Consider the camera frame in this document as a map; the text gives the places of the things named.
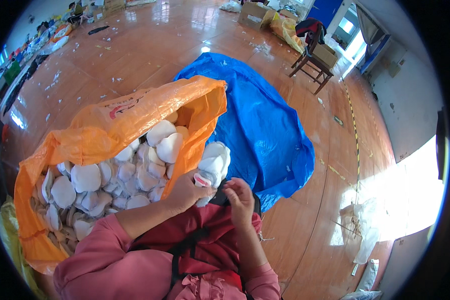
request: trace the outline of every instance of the pink shirt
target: pink shirt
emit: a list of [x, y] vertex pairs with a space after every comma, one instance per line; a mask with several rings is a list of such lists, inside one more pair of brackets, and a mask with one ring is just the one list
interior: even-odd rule
[[[158, 250], [127, 253], [132, 239], [111, 214], [96, 222], [78, 243], [75, 255], [55, 269], [55, 289], [62, 299], [157, 299], [170, 288], [172, 255]], [[222, 272], [188, 275], [177, 282], [168, 300], [246, 299]], [[280, 299], [278, 276], [266, 263], [248, 274], [245, 289], [255, 300]]]

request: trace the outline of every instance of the pink sleeve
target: pink sleeve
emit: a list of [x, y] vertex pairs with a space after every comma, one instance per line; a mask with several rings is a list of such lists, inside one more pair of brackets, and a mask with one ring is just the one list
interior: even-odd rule
[[268, 262], [248, 272], [245, 279], [245, 290], [253, 299], [278, 300], [281, 298], [278, 276]]
[[99, 219], [90, 234], [78, 243], [75, 254], [55, 268], [55, 289], [60, 294], [73, 279], [121, 260], [131, 241], [115, 214]]

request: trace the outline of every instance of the orange floor tile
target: orange floor tile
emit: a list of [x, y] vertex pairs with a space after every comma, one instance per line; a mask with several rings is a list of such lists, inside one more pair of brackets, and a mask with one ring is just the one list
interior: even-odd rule
[[[10, 169], [7, 174], [14, 180], [18, 163], [35, 151], [50, 130], [68, 127], [86, 105], [168, 83], [204, 51], [228, 55], [247, 63], [275, 87], [297, 111], [315, 147], [310, 181], [263, 215], [263, 236], [274, 239], [262, 244], [279, 276], [282, 295], [286, 300], [339, 299], [355, 290], [364, 270], [362, 265], [356, 276], [351, 275], [361, 237], [352, 233], [341, 210], [395, 164], [380, 109], [357, 70], [342, 80], [349, 66], [343, 58], [333, 69], [335, 76], [314, 96], [318, 86], [304, 73], [288, 77], [298, 53], [270, 31], [259, 33], [237, 23], [238, 14], [218, 9], [222, 3], [158, 0], [72, 31], [67, 44], [25, 82], [3, 117], [10, 125], [2, 149]], [[116, 29], [87, 34], [105, 25]], [[270, 52], [251, 42], [269, 46]], [[52, 86], [58, 72], [58, 82]], [[348, 95], [359, 141], [359, 174]], [[380, 242], [372, 253], [371, 258], [380, 259], [378, 278], [391, 247], [390, 241]]]

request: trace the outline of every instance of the blue tarp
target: blue tarp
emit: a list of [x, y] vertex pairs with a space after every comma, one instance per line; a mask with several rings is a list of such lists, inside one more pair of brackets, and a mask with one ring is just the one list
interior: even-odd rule
[[227, 112], [207, 141], [230, 148], [227, 178], [243, 178], [263, 212], [302, 188], [312, 176], [315, 151], [297, 112], [276, 89], [245, 63], [217, 53], [203, 53], [174, 80], [195, 75], [228, 84]]

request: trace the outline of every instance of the curtain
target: curtain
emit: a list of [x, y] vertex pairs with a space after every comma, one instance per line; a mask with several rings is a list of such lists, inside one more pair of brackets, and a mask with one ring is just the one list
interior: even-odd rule
[[367, 59], [370, 56], [369, 46], [379, 41], [385, 33], [358, 4], [356, 5], [356, 14], [358, 16], [358, 23], [360, 24], [363, 40], [366, 43], [365, 58]]

